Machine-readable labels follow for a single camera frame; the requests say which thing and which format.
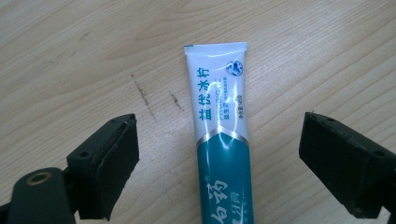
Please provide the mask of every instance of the wooden table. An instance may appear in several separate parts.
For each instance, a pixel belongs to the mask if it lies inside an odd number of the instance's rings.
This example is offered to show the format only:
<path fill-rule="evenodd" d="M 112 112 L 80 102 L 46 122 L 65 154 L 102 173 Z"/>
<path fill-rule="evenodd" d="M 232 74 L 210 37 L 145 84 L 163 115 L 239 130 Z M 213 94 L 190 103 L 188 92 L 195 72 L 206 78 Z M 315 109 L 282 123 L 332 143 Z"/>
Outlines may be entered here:
<path fill-rule="evenodd" d="M 183 46 L 247 41 L 256 223 L 357 220 L 299 159 L 305 111 L 396 152 L 396 2 L 0 2 L 0 203 L 108 119 L 136 113 L 140 162 L 111 223 L 200 223 Z M 106 223 L 101 220 L 78 223 Z"/>

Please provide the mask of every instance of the teal lower section of tube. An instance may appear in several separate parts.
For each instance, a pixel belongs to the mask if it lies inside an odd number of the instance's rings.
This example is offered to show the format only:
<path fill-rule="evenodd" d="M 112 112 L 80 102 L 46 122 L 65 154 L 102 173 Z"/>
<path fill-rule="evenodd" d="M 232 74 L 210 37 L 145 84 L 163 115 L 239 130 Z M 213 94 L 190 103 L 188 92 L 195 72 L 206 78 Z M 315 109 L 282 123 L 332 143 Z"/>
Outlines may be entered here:
<path fill-rule="evenodd" d="M 248 146 L 219 133 L 198 147 L 202 223 L 254 223 Z"/>

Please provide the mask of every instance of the tube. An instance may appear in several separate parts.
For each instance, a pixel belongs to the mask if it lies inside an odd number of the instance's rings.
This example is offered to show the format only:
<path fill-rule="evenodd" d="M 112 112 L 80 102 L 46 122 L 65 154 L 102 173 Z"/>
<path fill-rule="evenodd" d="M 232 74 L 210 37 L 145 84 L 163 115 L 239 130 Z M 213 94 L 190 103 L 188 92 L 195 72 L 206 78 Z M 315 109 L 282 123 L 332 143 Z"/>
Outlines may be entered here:
<path fill-rule="evenodd" d="M 254 223 L 244 105 L 246 42 L 184 47 L 202 223 Z"/>

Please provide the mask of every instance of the silver stripe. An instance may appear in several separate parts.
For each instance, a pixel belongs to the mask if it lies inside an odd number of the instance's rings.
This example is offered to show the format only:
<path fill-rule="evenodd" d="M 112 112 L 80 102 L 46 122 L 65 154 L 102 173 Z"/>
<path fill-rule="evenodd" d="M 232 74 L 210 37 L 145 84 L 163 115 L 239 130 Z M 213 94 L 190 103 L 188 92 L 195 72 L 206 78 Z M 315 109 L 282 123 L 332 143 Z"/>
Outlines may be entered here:
<path fill-rule="evenodd" d="M 209 141 L 209 139 L 211 139 L 212 137 L 214 137 L 215 135 L 217 135 L 218 133 L 225 133 L 227 135 L 229 135 L 231 138 L 234 138 L 240 142 L 245 143 L 248 146 L 248 140 L 242 136 L 239 133 L 233 132 L 229 129 L 226 129 L 222 126 L 217 127 L 216 129 L 210 131 L 209 133 L 205 134 L 204 137 L 202 137 L 200 140 L 198 140 L 197 142 L 197 148 L 204 142 Z"/>

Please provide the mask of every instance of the dark scratch mark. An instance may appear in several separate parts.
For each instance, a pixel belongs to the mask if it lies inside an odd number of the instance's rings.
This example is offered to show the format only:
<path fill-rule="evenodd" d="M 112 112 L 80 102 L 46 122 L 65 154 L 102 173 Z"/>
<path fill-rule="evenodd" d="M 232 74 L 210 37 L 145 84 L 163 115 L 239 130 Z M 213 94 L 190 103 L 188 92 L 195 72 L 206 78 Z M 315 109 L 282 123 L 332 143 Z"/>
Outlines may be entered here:
<path fill-rule="evenodd" d="M 85 33 L 82 37 L 79 38 L 79 41 L 83 41 L 85 37 L 87 37 L 91 32 Z"/>
<path fill-rule="evenodd" d="M 178 103 L 178 99 L 176 98 L 176 96 L 175 96 L 172 92 L 169 92 L 169 94 L 171 94 L 172 98 L 174 99 L 174 104 L 175 104 L 175 106 L 177 106 L 177 108 L 178 108 L 180 111 L 183 111 L 183 112 L 184 112 L 184 109 L 181 108 L 181 105 Z"/>
<path fill-rule="evenodd" d="M 149 113 L 151 114 L 151 116 L 155 119 L 154 114 L 151 111 L 151 108 L 149 107 L 149 100 L 146 97 L 148 94 L 145 90 L 143 90 L 143 88 L 141 88 L 139 86 L 139 84 L 137 84 L 137 82 L 135 81 L 134 84 L 136 85 L 137 89 L 139 90 L 140 96 L 142 97 L 143 101 L 145 102 L 145 106 L 148 108 Z"/>

